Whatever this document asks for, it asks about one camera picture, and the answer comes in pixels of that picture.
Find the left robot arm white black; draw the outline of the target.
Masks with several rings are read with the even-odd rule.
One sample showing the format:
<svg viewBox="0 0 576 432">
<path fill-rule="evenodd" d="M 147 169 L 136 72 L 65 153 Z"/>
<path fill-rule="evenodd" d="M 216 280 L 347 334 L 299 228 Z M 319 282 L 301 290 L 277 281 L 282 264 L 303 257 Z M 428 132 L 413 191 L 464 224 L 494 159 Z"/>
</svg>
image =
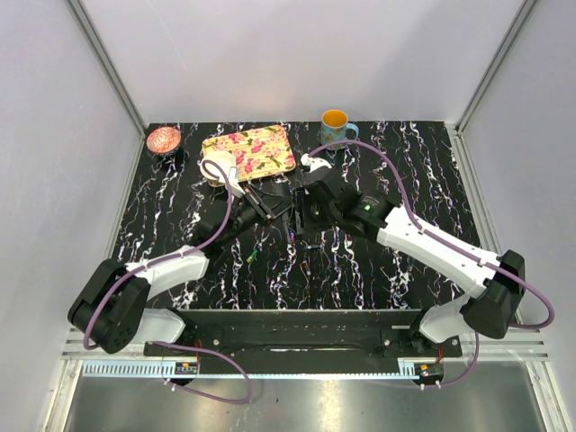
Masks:
<svg viewBox="0 0 576 432">
<path fill-rule="evenodd" d="M 176 356 L 192 351 L 192 322 L 176 310 L 151 309 L 147 303 L 204 278 L 240 234 L 279 219 L 293 207 L 287 192 L 266 193 L 249 184 L 241 192 L 239 198 L 206 208 L 190 244 L 136 263 L 108 258 L 94 270 L 67 313 L 69 323 L 84 334 L 87 348 L 116 354 L 131 343 L 160 341 Z"/>
</svg>

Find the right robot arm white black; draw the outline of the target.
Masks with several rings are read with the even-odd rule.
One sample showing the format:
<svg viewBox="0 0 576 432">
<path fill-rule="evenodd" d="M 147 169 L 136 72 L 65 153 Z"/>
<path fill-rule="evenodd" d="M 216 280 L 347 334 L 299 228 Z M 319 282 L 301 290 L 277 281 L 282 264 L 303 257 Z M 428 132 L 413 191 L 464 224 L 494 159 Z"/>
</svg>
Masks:
<svg viewBox="0 0 576 432">
<path fill-rule="evenodd" d="M 486 338 L 506 336 L 525 290 L 524 259 L 467 244 L 422 219 L 411 219 L 404 205 L 349 187 L 316 182 L 296 190 L 302 230 L 338 227 L 345 233 L 393 248 L 455 283 L 463 295 L 423 310 L 412 326 L 409 345 L 430 356 L 449 338 L 474 331 Z"/>
</svg>

